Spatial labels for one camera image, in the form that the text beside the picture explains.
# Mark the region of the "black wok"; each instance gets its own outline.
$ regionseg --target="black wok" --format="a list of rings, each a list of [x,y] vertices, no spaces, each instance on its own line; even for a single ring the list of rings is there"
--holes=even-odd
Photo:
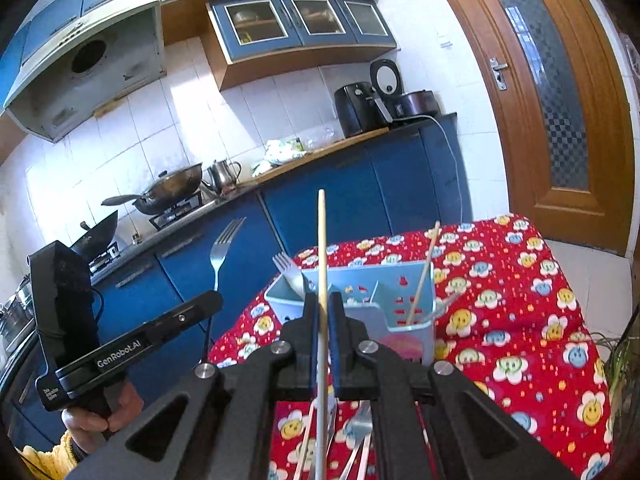
[[[86,224],[83,222],[81,226],[85,229]],[[87,262],[94,261],[100,256],[113,242],[118,226],[118,212],[114,211],[107,218],[98,222],[94,227],[89,229],[71,246],[71,250],[82,256]]]
[[[102,205],[121,205],[131,202],[145,215],[158,215],[181,200],[193,195],[202,182],[202,163],[159,175],[146,191],[139,195],[120,195],[107,198]]]

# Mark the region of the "white cable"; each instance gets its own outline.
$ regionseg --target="white cable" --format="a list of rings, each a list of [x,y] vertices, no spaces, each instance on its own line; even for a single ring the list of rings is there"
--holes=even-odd
[[[458,183],[458,196],[460,197],[460,223],[462,224],[463,222],[463,205],[462,205],[462,189],[460,187],[460,174],[458,173],[458,162],[456,161],[456,156],[453,154],[453,149],[451,148],[451,144],[449,143],[449,139],[447,139],[447,134],[444,131],[444,128],[442,127],[442,125],[433,117],[431,117],[430,115],[414,115],[410,117],[411,119],[415,119],[415,118],[423,118],[423,119],[431,119],[434,123],[436,123],[440,129],[440,131],[442,132],[442,135],[444,136],[444,140],[447,141],[447,147],[449,148],[449,153],[451,154],[451,158],[453,159],[453,165],[456,169],[456,181]],[[395,123],[404,123],[408,118],[404,118],[404,119],[394,119],[393,121]]]

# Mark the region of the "door glass panel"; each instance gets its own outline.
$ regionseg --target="door glass panel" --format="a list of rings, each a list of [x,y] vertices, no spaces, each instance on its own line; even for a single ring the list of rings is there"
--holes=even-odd
[[[269,0],[225,6],[240,44],[286,38],[278,13]]]
[[[589,189],[587,137],[574,72],[542,0],[500,0],[536,83],[554,187]]]
[[[329,0],[292,0],[310,36],[316,34],[344,34]]]
[[[345,2],[345,4],[361,34],[387,36],[385,26],[382,25],[376,9],[372,5],[358,4],[356,2]]]

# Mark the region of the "white floor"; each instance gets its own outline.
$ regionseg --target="white floor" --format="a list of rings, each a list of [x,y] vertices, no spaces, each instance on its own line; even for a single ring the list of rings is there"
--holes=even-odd
[[[586,247],[551,240],[548,244],[580,303],[590,332],[622,335],[633,311],[629,261]]]

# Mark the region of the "stove burner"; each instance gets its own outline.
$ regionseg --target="stove burner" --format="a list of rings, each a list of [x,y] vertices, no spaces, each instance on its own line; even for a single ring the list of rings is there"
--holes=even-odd
[[[98,256],[94,261],[89,264],[89,271],[92,274],[95,274],[99,270],[102,270],[104,267],[109,265],[113,260],[120,256],[120,249],[118,248],[118,243],[113,242],[107,250],[104,251],[100,256]]]
[[[202,205],[202,192],[197,191],[195,194],[190,197],[178,202],[177,204],[171,206],[164,213],[160,213],[157,216],[149,219],[151,225],[155,227],[158,231],[172,224],[176,220],[179,220],[183,216],[187,215],[191,211],[196,210]]]

